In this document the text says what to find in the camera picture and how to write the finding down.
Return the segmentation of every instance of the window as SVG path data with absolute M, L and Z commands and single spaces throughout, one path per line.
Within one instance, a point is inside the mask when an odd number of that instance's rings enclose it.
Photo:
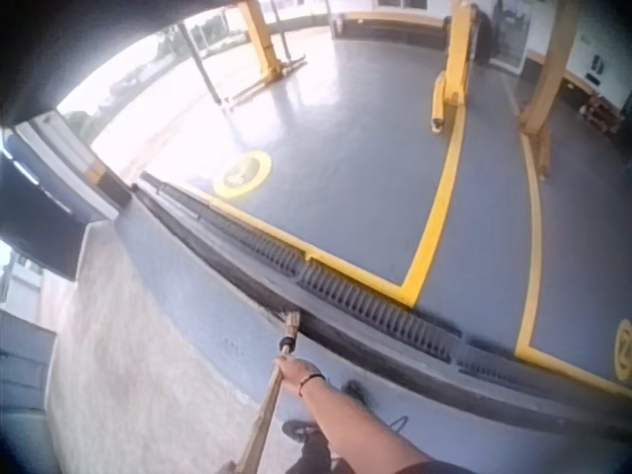
M 404 0 L 406 7 L 419 8 L 420 10 L 428 9 L 428 0 Z
M 428 0 L 377 0 L 379 7 L 418 8 L 428 9 Z

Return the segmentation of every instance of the concrete floor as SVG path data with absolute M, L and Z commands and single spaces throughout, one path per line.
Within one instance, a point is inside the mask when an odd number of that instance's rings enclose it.
M 111 223 L 91 228 L 78 284 L 46 286 L 42 319 L 59 331 L 46 410 L 64 473 L 208 473 L 240 455 L 257 405 L 165 317 Z M 278 421 L 268 446 L 262 472 L 299 453 Z
M 136 201 L 116 226 L 90 229 L 79 281 L 64 286 L 42 294 L 45 318 L 60 323 L 47 412 L 64 472 L 214 472 L 238 456 L 253 400 L 268 384 L 278 322 Z M 627 450 L 459 412 L 304 337 L 297 354 L 336 385 L 359 380 L 380 418 L 408 417 L 404 436 L 481 474 L 613 472 Z M 298 445 L 279 423 L 307 416 L 298 400 L 281 396 L 261 472 L 283 472 L 293 462 Z

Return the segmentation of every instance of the black bracelet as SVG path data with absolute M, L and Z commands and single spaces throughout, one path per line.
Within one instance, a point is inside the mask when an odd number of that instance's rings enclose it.
M 323 380 L 325 380 L 325 375 L 323 375 L 322 373 L 310 373 L 306 377 L 303 377 L 303 379 L 298 384 L 298 396 L 300 398 L 303 398 L 303 394 L 301 393 L 301 390 L 303 389 L 305 384 L 314 378 L 322 378 Z

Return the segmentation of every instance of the black strap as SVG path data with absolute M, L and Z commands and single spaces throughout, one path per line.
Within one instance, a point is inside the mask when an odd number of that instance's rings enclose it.
M 293 353 L 294 348 L 296 347 L 296 340 L 290 336 L 283 337 L 283 339 L 281 339 L 278 343 L 278 348 L 280 351 L 282 351 L 285 346 L 288 346 L 289 352 Z

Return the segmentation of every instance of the leg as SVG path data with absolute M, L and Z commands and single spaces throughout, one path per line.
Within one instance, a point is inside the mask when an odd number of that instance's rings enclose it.
M 329 474 L 332 470 L 329 442 L 317 427 L 304 429 L 305 443 L 301 456 L 286 474 Z

